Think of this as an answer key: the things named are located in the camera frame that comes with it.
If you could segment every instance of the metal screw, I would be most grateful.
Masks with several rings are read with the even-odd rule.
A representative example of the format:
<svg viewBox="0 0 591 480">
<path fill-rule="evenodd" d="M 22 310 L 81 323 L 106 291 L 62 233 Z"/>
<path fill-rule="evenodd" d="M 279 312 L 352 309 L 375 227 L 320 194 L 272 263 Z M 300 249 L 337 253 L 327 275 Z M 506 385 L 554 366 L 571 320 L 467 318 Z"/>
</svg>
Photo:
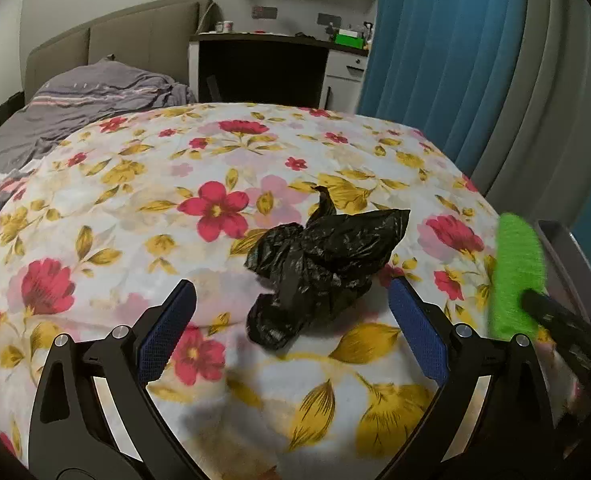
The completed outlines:
<svg viewBox="0 0 591 480">
<path fill-rule="evenodd" d="M 529 338 L 524 334 L 518 334 L 515 338 L 515 342 L 520 346 L 529 346 L 531 344 Z"/>
<path fill-rule="evenodd" d="M 471 337 L 473 335 L 473 329 L 469 325 L 460 324 L 455 327 L 455 333 L 460 337 Z"/>
<path fill-rule="evenodd" d="M 129 328 L 127 327 L 127 325 L 120 325 L 120 326 L 116 326 L 112 330 L 111 335 L 113 337 L 115 337 L 115 339 L 121 339 L 121 338 L 125 337 L 128 333 L 129 333 Z"/>
<path fill-rule="evenodd" d="M 69 336 L 66 334 L 60 334 L 55 338 L 55 346 L 64 346 L 69 342 Z"/>
</svg>

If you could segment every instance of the desk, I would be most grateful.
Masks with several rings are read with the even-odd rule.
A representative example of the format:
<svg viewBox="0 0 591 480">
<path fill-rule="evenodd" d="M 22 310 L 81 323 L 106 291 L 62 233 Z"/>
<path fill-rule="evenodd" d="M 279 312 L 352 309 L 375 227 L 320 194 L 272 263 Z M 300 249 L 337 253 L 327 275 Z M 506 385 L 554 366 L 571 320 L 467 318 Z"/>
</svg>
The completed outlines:
<svg viewBox="0 0 591 480">
<path fill-rule="evenodd" d="M 355 112 L 367 51 L 275 34 L 197 34 L 189 83 L 201 102 L 258 102 Z"/>
</svg>

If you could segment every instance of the desk drawer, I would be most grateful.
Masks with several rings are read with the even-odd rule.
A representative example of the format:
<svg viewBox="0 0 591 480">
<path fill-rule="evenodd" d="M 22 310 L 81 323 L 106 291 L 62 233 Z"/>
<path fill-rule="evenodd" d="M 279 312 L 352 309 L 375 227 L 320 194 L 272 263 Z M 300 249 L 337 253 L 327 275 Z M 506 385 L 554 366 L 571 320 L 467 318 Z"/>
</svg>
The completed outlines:
<svg viewBox="0 0 591 480">
<path fill-rule="evenodd" d="M 337 50 L 329 51 L 326 75 L 361 81 L 367 68 L 367 58 Z"/>
</svg>

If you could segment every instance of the green box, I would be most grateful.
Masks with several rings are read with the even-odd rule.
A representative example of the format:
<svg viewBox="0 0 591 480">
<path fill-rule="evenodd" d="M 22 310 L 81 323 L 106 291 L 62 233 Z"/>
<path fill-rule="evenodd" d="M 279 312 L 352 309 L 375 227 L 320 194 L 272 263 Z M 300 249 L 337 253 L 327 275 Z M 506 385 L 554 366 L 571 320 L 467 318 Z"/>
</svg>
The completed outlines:
<svg viewBox="0 0 591 480">
<path fill-rule="evenodd" d="M 365 46 L 365 40 L 363 38 L 352 38 L 351 36 L 345 36 L 344 34 L 338 34 L 336 36 L 336 43 L 339 45 L 354 46 L 355 48 L 360 49 Z"/>
</svg>

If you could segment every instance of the gray curtain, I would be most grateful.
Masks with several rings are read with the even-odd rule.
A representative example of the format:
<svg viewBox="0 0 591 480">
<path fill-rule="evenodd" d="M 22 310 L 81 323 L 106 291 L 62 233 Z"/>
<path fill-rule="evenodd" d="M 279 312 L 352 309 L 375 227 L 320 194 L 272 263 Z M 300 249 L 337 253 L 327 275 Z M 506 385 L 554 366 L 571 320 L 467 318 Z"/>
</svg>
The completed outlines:
<svg viewBox="0 0 591 480">
<path fill-rule="evenodd" d="M 527 0 L 505 105 L 472 180 L 500 212 L 571 225 L 591 193 L 591 7 Z"/>
</svg>

